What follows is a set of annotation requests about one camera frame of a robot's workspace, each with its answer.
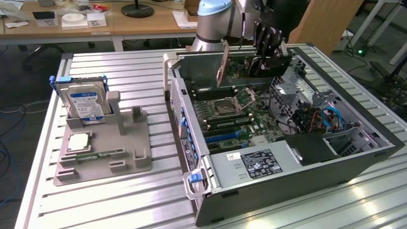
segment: blue hard drive label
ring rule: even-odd
[[[283,171],[269,149],[243,154],[240,158],[252,179],[281,173]]]
[[[70,94],[70,100],[76,113],[84,121],[97,121],[102,119],[101,106],[97,104],[97,93],[85,92]]]

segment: black lamp base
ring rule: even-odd
[[[121,7],[121,13],[132,18],[145,18],[153,14],[153,8],[151,6],[139,4],[139,9],[136,9],[136,5],[129,4]]]

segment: wooden desk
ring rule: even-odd
[[[114,2],[114,12],[120,12],[121,7],[128,4],[127,2]],[[155,4],[183,10],[183,5],[172,1]],[[196,32],[196,29],[181,30],[177,27],[172,16],[173,10],[155,5],[151,5],[151,7],[153,8],[153,15],[147,18],[129,18],[121,13],[114,14],[114,35]]]
[[[355,16],[363,0],[311,0],[289,43],[311,42],[329,55]]]
[[[152,2],[147,3],[155,9],[155,14],[148,18],[131,18],[121,14],[121,7],[131,2],[109,2],[102,3],[110,6],[106,15],[105,27],[93,27],[80,30],[61,29],[61,16],[58,16],[58,26],[38,27],[34,22],[32,12],[52,11],[62,7],[41,7],[37,2],[25,2],[21,11],[30,18],[29,25],[17,28],[2,28],[4,23],[9,19],[0,21],[0,45],[2,44],[44,44],[44,43],[65,43],[65,42],[94,42],[112,41],[114,51],[123,51],[123,40],[128,39],[153,39],[153,38],[176,38],[195,37],[196,30],[183,30],[177,27],[172,9],[181,9],[183,5],[175,2]]]
[[[80,30],[62,30],[61,29],[61,15],[57,16],[57,26],[38,27],[32,15],[32,12],[37,11],[53,11],[61,9],[61,6],[41,7],[37,2],[25,2],[21,8],[22,13],[29,17],[29,24],[16,28],[4,28],[5,34],[1,38],[18,39],[21,37],[29,36],[30,38],[54,38],[54,37],[80,37],[80,36],[97,36],[104,33],[104,35],[110,35],[113,31],[113,14],[106,15],[108,26],[93,27]]]

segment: slotted metal tabletop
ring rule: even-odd
[[[297,46],[397,138],[407,124],[323,55]],[[104,74],[121,92],[120,108],[140,105],[148,113],[152,170],[72,185],[53,185],[66,111],[54,92],[44,121],[16,229],[195,228],[180,162],[163,97],[163,54],[177,50],[74,54],[57,76]],[[305,68],[317,89],[324,81]],[[407,225],[407,147],[351,182],[209,225],[207,228],[400,228]]]

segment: red cable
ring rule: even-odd
[[[317,111],[315,111],[315,113],[313,113],[313,116],[312,116],[312,121],[311,121],[311,127],[309,127],[308,132],[311,132],[312,127],[313,127],[313,120],[315,120],[315,115],[316,115],[316,113],[317,113]]]

